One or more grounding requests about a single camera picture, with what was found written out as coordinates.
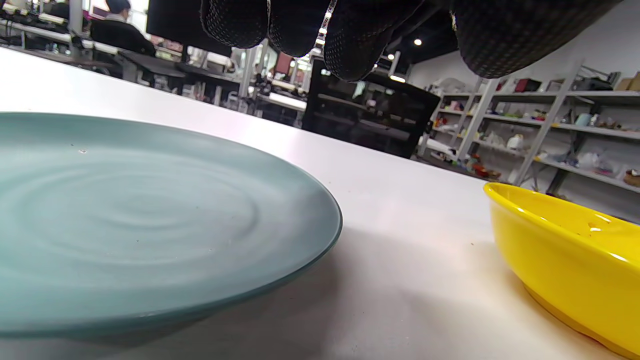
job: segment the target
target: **table surface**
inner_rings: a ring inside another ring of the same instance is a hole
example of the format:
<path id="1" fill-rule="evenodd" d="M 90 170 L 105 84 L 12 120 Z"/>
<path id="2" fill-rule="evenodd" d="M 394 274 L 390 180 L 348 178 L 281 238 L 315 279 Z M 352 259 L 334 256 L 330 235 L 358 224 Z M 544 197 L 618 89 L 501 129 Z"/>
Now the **table surface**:
<path id="1" fill-rule="evenodd" d="M 236 79 L 228 78 L 223 74 L 215 74 L 201 67 L 188 65 L 185 63 L 174 63 L 174 66 L 176 69 L 184 72 L 187 75 L 196 76 L 200 79 L 204 79 L 205 81 L 216 83 L 217 85 L 223 85 L 224 87 L 230 88 L 232 91 L 238 91 L 238 88 L 240 86 L 240 82 Z"/>
<path id="2" fill-rule="evenodd" d="M 153 74 L 183 79 L 186 74 L 175 68 L 175 62 L 156 58 L 155 56 L 142 55 L 128 50 L 119 50 L 118 54 Z"/>
<path id="3" fill-rule="evenodd" d="M 6 49 L 0 61 L 12 87 L 0 111 L 98 115 L 231 139 L 303 168 L 344 214 L 325 258 L 257 299 L 151 331 L 0 340 L 2 359 L 618 359 L 528 296 L 494 245 L 480 180 Z"/>

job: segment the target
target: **red object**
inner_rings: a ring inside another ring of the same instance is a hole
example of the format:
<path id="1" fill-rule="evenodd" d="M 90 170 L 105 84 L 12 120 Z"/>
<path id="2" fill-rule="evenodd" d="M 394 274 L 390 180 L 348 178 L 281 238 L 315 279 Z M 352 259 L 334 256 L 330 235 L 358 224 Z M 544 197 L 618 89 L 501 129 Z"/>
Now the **red object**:
<path id="1" fill-rule="evenodd" d="M 276 63 L 276 72 L 288 74 L 289 70 L 291 69 L 291 60 L 293 60 L 293 57 L 285 53 L 280 53 L 278 55 L 278 62 Z"/>
<path id="2" fill-rule="evenodd" d="M 538 88 L 542 85 L 540 81 L 533 79 L 520 79 L 516 85 L 515 92 L 534 92 L 538 91 Z"/>

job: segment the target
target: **shelf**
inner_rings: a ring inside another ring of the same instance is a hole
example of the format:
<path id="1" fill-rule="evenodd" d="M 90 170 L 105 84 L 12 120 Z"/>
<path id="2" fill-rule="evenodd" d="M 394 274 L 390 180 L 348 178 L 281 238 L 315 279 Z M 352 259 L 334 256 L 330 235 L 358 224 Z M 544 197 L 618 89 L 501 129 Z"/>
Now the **shelf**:
<path id="1" fill-rule="evenodd" d="M 489 120 L 495 120 L 495 121 L 501 121 L 501 122 L 509 122 L 512 124 L 520 124 L 523 126 L 533 126 L 533 127 L 540 127 L 542 126 L 542 124 L 544 123 L 543 121 L 537 121 L 537 120 L 525 120 L 525 119 L 518 119 L 516 117 L 509 117 L 509 116 L 502 116 L 502 115 L 485 115 L 484 116 L 485 119 L 489 119 Z"/>
<path id="2" fill-rule="evenodd" d="M 521 92 L 513 94 L 496 93 L 493 100 L 497 102 L 522 102 L 527 104 L 553 104 L 557 92 Z"/>
<path id="3" fill-rule="evenodd" d="M 462 138 L 462 136 L 457 135 L 455 131 L 445 131 L 445 130 L 440 130 L 437 127 L 433 128 L 433 131 L 437 132 L 437 133 L 441 133 L 441 134 L 447 134 L 447 135 L 451 135 L 451 136 L 456 136 L 458 138 Z"/>
<path id="4" fill-rule="evenodd" d="M 640 132 L 638 131 L 620 131 L 611 129 L 602 129 L 600 127 L 593 126 L 578 126 L 571 124 L 552 124 L 554 129 L 562 129 L 567 131 L 582 131 L 583 133 L 590 133 L 601 136 L 611 136 L 615 138 L 629 139 L 640 141 Z"/>
<path id="5" fill-rule="evenodd" d="M 511 149 L 507 149 L 506 147 L 503 146 L 496 146 L 494 144 L 488 143 L 486 141 L 483 140 L 474 140 L 474 143 L 482 146 L 482 147 L 487 147 L 489 149 L 493 149 L 496 151 L 500 151 L 500 152 L 504 152 L 505 154 L 509 154 L 509 155 L 513 155 L 513 156 L 518 156 L 523 158 L 526 153 L 522 152 L 522 151 L 516 151 L 516 150 L 511 150 Z"/>
<path id="6" fill-rule="evenodd" d="M 458 111 L 458 110 L 447 110 L 447 109 L 438 109 L 437 112 L 439 113 L 445 113 L 445 114 L 453 114 L 453 115 L 464 115 L 465 112 L 464 111 Z"/>
<path id="7" fill-rule="evenodd" d="M 571 97 L 587 104 L 640 107 L 640 92 L 635 91 L 572 91 L 567 93 Z"/>
<path id="8" fill-rule="evenodd" d="M 461 92 L 461 93 L 449 93 L 449 94 L 443 94 L 442 97 L 448 97 L 448 98 L 452 98 L 452 99 L 468 99 L 471 95 L 470 92 Z M 474 97 L 482 97 L 482 94 L 476 94 Z"/>
<path id="9" fill-rule="evenodd" d="M 572 172 L 574 174 L 580 175 L 580 176 L 584 176 L 584 177 L 588 177 L 590 179 L 594 179 L 597 181 L 600 181 L 602 183 L 606 183 L 609 185 L 613 185 L 613 186 L 617 186 L 619 188 L 623 188 L 626 190 L 629 190 L 631 192 L 635 192 L 635 193 L 640 193 L 640 188 L 636 188 L 635 186 L 631 186 L 625 182 L 623 182 L 622 180 L 618 180 L 618 179 L 614 179 L 612 177 L 608 177 L 608 176 L 604 176 L 604 175 L 600 175 L 600 174 L 596 174 L 594 172 L 590 172 L 590 171 L 585 171 L 585 170 L 581 170 L 579 168 L 575 168 L 572 166 L 569 166 L 567 164 L 562 164 L 562 163 L 558 163 L 555 161 L 549 161 L 546 159 L 541 159 L 536 157 L 535 159 L 538 163 L 541 164 L 545 164 L 551 167 L 555 167 L 558 168 L 560 170 L 565 170 L 568 172 Z"/>

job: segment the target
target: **white wall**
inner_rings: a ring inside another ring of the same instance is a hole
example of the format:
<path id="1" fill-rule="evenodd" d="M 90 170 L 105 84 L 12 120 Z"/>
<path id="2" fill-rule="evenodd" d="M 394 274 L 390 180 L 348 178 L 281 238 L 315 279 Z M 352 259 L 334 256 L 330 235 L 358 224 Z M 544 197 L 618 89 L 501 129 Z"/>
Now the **white wall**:
<path id="1" fill-rule="evenodd" d="M 640 69 L 638 13 L 640 1 L 623 1 L 577 38 L 518 73 L 542 81 L 561 78 L 575 60 L 584 58 L 584 64 L 594 69 L 633 77 Z M 440 78 L 457 78 L 469 85 L 476 82 L 459 51 L 415 64 L 408 82 L 422 88 Z"/>
<path id="2" fill-rule="evenodd" d="M 531 77 L 540 81 L 563 78 L 572 64 L 581 59 L 584 59 L 586 66 L 594 69 L 604 72 L 620 71 L 624 78 L 633 77 L 640 70 L 640 37 L 638 36 L 640 22 L 636 19 L 638 13 L 640 13 L 640 1 L 626 0 L 622 2 L 576 39 L 530 67 L 518 71 L 515 77 Z M 469 85 L 473 85 L 477 79 L 462 61 L 460 53 L 455 52 L 414 65 L 408 82 L 422 88 L 440 78 L 456 78 Z M 542 105 L 534 107 L 541 110 L 548 109 L 548 106 Z M 579 112 L 587 110 L 587 108 L 578 109 Z M 561 115 L 564 115 L 565 112 L 566 108 L 563 108 Z M 612 117 L 627 128 L 640 129 L 640 110 L 606 108 L 602 116 L 605 119 Z M 452 121 L 457 121 L 453 116 L 448 115 L 447 117 L 450 117 Z M 495 131 L 505 139 L 515 133 L 520 133 L 525 136 L 525 143 L 531 143 L 537 133 L 520 126 L 496 122 L 491 123 L 489 131 Z M 445 142 L 450 139 L 447 135 L 438 136 L 438 139 L 442 138 Z M 569 144 L 570 137 L 567 132 L 552 129 L 545 139 L 542 150 L 559 154 L 566 151 Z M 640 153 L 639 146 L 640 143 L 637 142 L 624 143 L 589 136 L 582 152 L 604 151 L 608 161 L 620 167 L 640 169 L 640 158 L 637 157 L 637 154 Z M 484 148 L 480 148 L 478 153 L 489 168 L 507 176 L 511 169 L 518 168 L 522 163 L 521 158 L 503 155 Z M 546 190 L 556 170 L 543 168 L 539 164 L 534 166 L 540 171 L 537 176 L 538 185 L 541 190 Z M 528 180 L 523 186 L 532 188 L 533 181 Z M 640 195 L 636 193 L 575 174 L 570 174 L 567 177 L 559 193 L 583 206 L 640 222 Z"/>

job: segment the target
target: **item on shelf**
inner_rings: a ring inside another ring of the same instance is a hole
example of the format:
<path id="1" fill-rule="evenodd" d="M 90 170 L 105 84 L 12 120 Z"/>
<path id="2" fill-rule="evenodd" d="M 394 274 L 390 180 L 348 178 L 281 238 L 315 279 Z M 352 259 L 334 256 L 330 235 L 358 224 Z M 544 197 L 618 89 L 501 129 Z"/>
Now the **item on shelf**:
<path id="1" fill-rule="evenodd" d="M 498 181 L 501 173 L 494 170 L 487 170 L 482 164 L 482 159 L 478 154 L 471 154 L 471 157 L 467 160 L 467 164 L 465 165 L 467 171 L 474 173 L 479 177 L 483 177 L 485 179 L 492 179 L 494 181 Z"/>
<path id="2" fill-rule="evenodd" d="M 619 171 L 620 169 L 613 162 L 609 161 L 606 155 L 600 156 L 598 166 L 596 166 L 595 169 L 596 174 L 615 178 Z"/>
<path id="3" fill-rule="evenodd" d="M 573 84 L 573 91 L 610 91 L 611 84 L 600 78 L 584 78 Z"/>
<path id="4" fill-rule="evenodd" d="M 616 91 L 627 91 L 631 87 L 631 83 L 633 83 L 634 78 L 625 78 L 620 80 L 618 86 L 616 86 Z"/>
<path id="5" fill-rule="evenodd" d="M 510 150 L 521 151 L 524 147 L 524 136 L 516 134 L 507 142 L 507 148 Z"/>
<path id="6" fill-rule="evenodd" d="M 449 104 L 449 106 L 447 108 L 449 110 L 454 110 L 454 111 L 462 111 L 462 110 L 464 110 L 459 101 L 451 101 L 451 103 Z"/>
<path id="7" fill-rule="evenodd" d="M 595 124 L 598 122 L 598 117 L 600 117 L 600 114 L 593 114 L 591 120 L 589 120 L 589 126 L 595 126 Z"/>
<path id="8" fill-rule="evenodd" d="M 551 80 L 549 81 L 545 92 L 558 92 L 560 91 L 560 88 L 562 87 L 562 84 L 564 84 L 564 79 L 555 79 L 555 80 Z"/>
<path id="9" fill-rule="evenodd" d="M 520 79 L 514 92 L 535 92 L 542 85 L 541 81 L 533 79 Z"/>
<path id="10" fill-rule="evenodd" d="M 592 117 L 593 115 L 590 113 L 581 113 L 578 116 L 578 120 L 575 121 L 575 124 L 577 126 L 589 126 Z"/>
<path id="11" fill-rule="evenodd" d="M 489 133 L 489 136 L 484 138 L 484 141 L 494 146 L 500 146 L 500 147 L 506 146 L 506 142 L 504 141 L 504 139 L 500 137 L 500 135 L 496 134 L 495 131 L 492 131 L 491 133 Z"/>
<path id="12" fill-rule="evenodd" d="M 438 159 L 440 161 L 444 161 L 451 165 L 457 165 L 458 162 L 456 160 L 451 159 L 451 155 L 441 152 L 441 151 L 433 151 L 431 152 L 431 157 L 434 159 Z"/>
<path id="13" fill-rule="evenodd" d="M 435 124 L 433 124 L 433 127 L 439 128 L 442 125 L 446 125 L 447 121 L 448 121 L 447 118 L 445 118 L 444 116 L 439 116 L 436 118 L 436 122 Z"/>
<path id="14" fill-rule="evenodd" d="M 600 164 L 600 155 L 595 152 L 585 152 L 578 156 L 578 167 L 581 170 L 596 172 Z"/>
<path id="15" fill-rule="evenodd" d="M 629 85 L 629 88 L 627 90 L 640 91 L 640 71 L 636 72 L 636 76 L 634 77 L 634 80 L 631 81 L 631 85 Z"/>
<path id="16" fill-rule="evenodd" d="M 474 104 L 471 106 L 471 110 L 469 110 L 467 113 L 468 113 L 469 115 L 471 115 L 471 116 L 475 115 L 475 114 L 478 112 L 478 106 L 479 106 L 479 105 L 480 105 L 480 104 L 478 104 L 477 102 L 476 102 L 476 103 L 474 103 Z"/>
<path id="17" fill-rule="evenodd" d="M 537 121 L 545 121 L 547 119 L 547 112 L 536 109 L 536 111 L 533 112 L 533 116 L 531 118 Z"/>
<path id="18" fill-rule="evenodd" d="M 625 173 L 625 178 L 623 179 L 625 183 L 635 186 L 636 188 L 640 188 L 640 172 L 635 169 L 629 169 Z"/>
<path id="19" fill-rule="evenodd" d="M 610 117 L 607 118 L 606 121 L 596 122 L 596 127 L 601 129 L 622 130 L 622 125 L 619 125 L 618 122 L 613 121 Z"/>

